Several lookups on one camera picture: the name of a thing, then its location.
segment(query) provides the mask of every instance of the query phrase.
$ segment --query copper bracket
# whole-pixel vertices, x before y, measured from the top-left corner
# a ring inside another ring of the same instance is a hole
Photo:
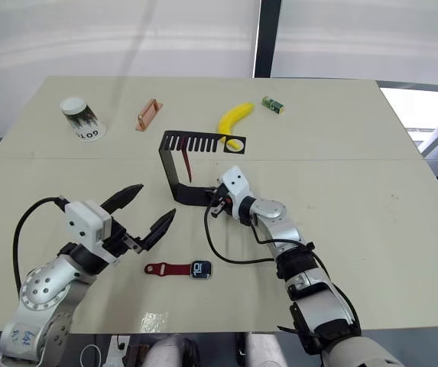
[[[144,132],[146,128],[151,124],[152,119],[156,116],[157,111],[163,106],[155,98],[149,100],[148,104],[142,109],[141,113],[137,117],[137,126],[135,130]]]

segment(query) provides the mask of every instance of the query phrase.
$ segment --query white cable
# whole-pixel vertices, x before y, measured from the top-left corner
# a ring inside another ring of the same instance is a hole
[[[86,348],[88,348],[88,347],[90,347],[90,346],[95,347],[95,348],[96,348],[96,351],[98,352],[98,367],[100,367],[100,366],[102,365],[102,351],[99,350],[99,347],[96,346],[95,344],[88,344],[87,346],[85,346],[85,347],[83,348],[83,350],[82,350],[81,353],[79,354],[79,365],[80,365],[81,367],[84,367],[84,365],[83,365],[83,353],[84,353],[84,351],[86,350]]]

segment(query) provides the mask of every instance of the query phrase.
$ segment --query white wall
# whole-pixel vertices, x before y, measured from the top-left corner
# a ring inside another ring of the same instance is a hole
[[[251,76],[258,12],[257,0],[0,0],[0,136],[49,75]]]
[[[271,75],[438,84],[438,0],[283,0]]]

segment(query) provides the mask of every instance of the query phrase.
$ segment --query black metal bracket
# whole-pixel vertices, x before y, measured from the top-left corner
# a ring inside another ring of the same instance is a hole
[[[217,151],[217,144],[222,138],[225,139],[224,153],[244,154],[246,138],[243,136],[175,130],[164,132],[161,144],[159,145],[159,155],[166,172],[167,182],[170,184],[171,193],[178,203],[191,206],[208,206],[215,187],[191,187],[180,183],[171,152],[208,151],[215,153]],[[229,149],[227,146],[229,140],[239,140],[242,143],[242,149],[240,151]]]

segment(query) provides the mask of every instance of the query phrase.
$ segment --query watch face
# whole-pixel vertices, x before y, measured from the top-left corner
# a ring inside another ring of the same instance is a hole
[[[194,279],[208,279],[212,275],[212,263],[210,261],[194,261],[191,263],[190,277]]]

